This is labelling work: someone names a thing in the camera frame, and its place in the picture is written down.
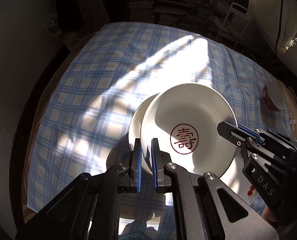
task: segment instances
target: white cloth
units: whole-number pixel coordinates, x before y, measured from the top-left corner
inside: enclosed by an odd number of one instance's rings
[[[271,50],[275,52],[281,12],[281,0],[253,0],[252,15],[258,24],[259,31]],[[285,53],[287,46],[297,32],[297,2],[283,0],[281,34],[277,43],[277,56]]]

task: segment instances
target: shelf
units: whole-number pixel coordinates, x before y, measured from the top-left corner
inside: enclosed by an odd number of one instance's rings
[[[226,33],[221,33],[220,31],[217,31],[217,34],[223,38],[226,38],[230,41],[234,41],[236,43],[240,42],[240,39],[239,38],[235,38],[235,37],[232,37],[231,35],[229,34],[226,34]]]
[[[194,8],[197,4],[201,4],[200,2],[192,1],[192,0],[156,0],[157,2],[163,2],[163,3],[169,3],[169,4],[176,4],[181,5],[184,7]],[[203,4],[203,8],[210,9],[210,6],[208,4]]]

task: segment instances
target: white plate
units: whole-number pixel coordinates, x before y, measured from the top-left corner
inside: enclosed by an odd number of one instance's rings
[[[217,132],[227,121],[237,126],[234,112],[213,88],[186,83],[160,93],[148,106],[141,126],[141,147],[151,158],[151,140],[168,152],[172,162],[188,172],[211,171],[221,177],[233,161],[236,147]]]
[[[153,101],[153,99],[157,95],[158,94],[155,94],[155,95],[149,97],[148,99],[146,99],[143,103],[141,103],[141,105],[136,109],[136,111],[132,117],[132,120],[130,122],[129,134],[128,134],[129,145],[130,145],[131,151],[134,150],[135,139],[140,138],[140,136],[141,136],[141,126],[142,126],[144,114],[145,114],[148,106],[150,105],[150,103]],[[142,155],[142,168],[148,174],[152,175],[152,171],[146,164],[146,161],[145,161],[143,155]]]

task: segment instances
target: wall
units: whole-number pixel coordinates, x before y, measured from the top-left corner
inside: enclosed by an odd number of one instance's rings
[[[0,0],[0,224],[16,228],[9,197],[9,160],[24,104],[61,44],[43,26],[55,0]]]
[[[249,0],[248,9],[250,11],[252,11],[252,5],[253,1]],[[232,24],[233,26],[240,26],[240,28],[237,27],[236,30],[241,32],[246,24],[246,21],[244,21],[241,17],[235,16],[232,20]],[[271,49],[259,32],[254,19],[250,22],[249,26],[245,30],[245,33],[241,37],[241,44],[261,57],[266,57],[269,53],[271,53]]]

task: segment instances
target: bowl rim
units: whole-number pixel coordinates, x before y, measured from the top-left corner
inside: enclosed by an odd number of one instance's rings
[[[282,92],[280,91],[279,87],[278,87],[273,81],[269,80],[269,81],[266,82],[266,88],[267,88],[268,93],[270,93],[270,89],[269,89],[269,87],[270,87],[271,90],[272,90],[272,86],[276,88],[275,91],[278,93],[278,97],[280,97],[280,99],[282,99],[282,103],[280,103],[280,104],[277,105],[277,104],[276,104],[276,101],[274,102],[274,100],[273,100],[272,97],[271,97],[271,100],[272,100],[274,106],[275,106],[278,110],[282,111],[282,110],[285,108],[284,97],[283,97],[283,95],[282,95]]]

